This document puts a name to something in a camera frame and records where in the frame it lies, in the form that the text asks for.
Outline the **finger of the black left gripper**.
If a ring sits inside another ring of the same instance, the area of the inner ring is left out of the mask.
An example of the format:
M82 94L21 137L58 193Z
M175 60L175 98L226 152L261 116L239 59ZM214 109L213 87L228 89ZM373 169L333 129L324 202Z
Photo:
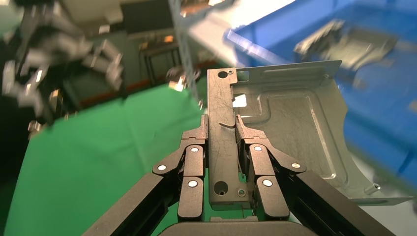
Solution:
M46 65L39 67L24 85L16 80L15 69L14 60L5 63L2 72L2 95L15 98L19 107L31 107L36 117L43 116L45 105L38 86L46 77Z
M92 54L86 55L82 65L104 74L107 83L119 91L123 82L123 54L109 40L104 40Z

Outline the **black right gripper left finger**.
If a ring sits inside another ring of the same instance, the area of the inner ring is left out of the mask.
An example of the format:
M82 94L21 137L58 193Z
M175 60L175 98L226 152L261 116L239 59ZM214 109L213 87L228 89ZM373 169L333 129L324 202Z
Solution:
M149 236L178 204L178 221L204 220L208 117L184 131L177 150L155 164L85 232L86 236Z

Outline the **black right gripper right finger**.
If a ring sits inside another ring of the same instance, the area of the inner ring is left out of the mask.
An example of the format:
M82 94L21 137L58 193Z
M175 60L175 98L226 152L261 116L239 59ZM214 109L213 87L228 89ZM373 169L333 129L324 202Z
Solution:
M239 162L253 185L258 218L250 231L263 236L389 236L391 231L314 171L273 147L261 130L236 115Z

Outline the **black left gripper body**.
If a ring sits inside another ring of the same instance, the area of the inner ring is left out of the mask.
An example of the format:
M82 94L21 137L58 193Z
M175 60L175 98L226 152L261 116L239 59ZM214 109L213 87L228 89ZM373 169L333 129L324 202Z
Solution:
M81 60L93 43L73 23L59 0L18 0L23 17L18 28L18 65L56 65Z

